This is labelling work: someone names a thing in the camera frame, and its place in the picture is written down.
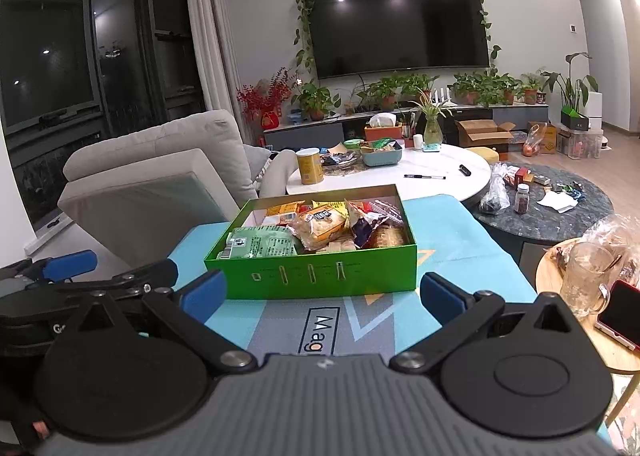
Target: curtain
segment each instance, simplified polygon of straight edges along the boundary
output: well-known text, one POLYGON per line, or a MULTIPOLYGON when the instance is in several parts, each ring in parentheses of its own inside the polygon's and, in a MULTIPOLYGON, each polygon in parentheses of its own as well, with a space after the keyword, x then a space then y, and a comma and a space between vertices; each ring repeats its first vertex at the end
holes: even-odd
POLYGON ((253 137, 236 92, 241 87, 226 0, 187 0, 193 48, 207 110, 227 110, 236 118, 242 141, 253 137))

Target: white cup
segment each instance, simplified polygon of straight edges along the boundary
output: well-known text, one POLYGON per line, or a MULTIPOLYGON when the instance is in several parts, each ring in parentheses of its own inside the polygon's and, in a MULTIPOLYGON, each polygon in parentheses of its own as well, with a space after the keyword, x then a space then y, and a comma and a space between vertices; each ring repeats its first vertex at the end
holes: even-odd
POLYGON ((419 134, 414 134, 414 149, 417 151, 421 151, 423 143, 424 140, 422 139, 422 136, 419 134))

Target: glass vase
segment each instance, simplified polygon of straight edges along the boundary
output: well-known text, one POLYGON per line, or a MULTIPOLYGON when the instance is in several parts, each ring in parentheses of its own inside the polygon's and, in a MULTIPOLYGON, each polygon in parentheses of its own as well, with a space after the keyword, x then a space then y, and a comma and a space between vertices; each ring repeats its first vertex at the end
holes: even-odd
POLYGON ((438 117, 427 117, 427 125, 424 128, 425 145, 442 145, 442 129, 438 123, 438 117))

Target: sofa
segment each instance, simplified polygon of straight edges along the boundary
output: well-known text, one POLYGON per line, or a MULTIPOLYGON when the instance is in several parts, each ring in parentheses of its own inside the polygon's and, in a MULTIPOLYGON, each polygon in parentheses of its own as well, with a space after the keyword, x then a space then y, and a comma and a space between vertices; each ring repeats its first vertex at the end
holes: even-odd
POLYGON ((164 259, 197 225, 231 221, 257 198, 286 193, 285 150, 242 143, 233 116, 207 111, 74 152, 58 206, 131 267, 164 259))

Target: pen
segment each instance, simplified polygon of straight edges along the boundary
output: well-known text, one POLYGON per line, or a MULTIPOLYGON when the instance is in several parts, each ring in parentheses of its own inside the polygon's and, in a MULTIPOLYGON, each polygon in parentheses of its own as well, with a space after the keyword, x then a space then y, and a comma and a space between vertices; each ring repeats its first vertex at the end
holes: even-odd
POLYGON ((422 174, 405 174, 405 178, 419 178, 419 179, 427 179, 427 180, 445 180, 446 176, 423 176, 422 174))

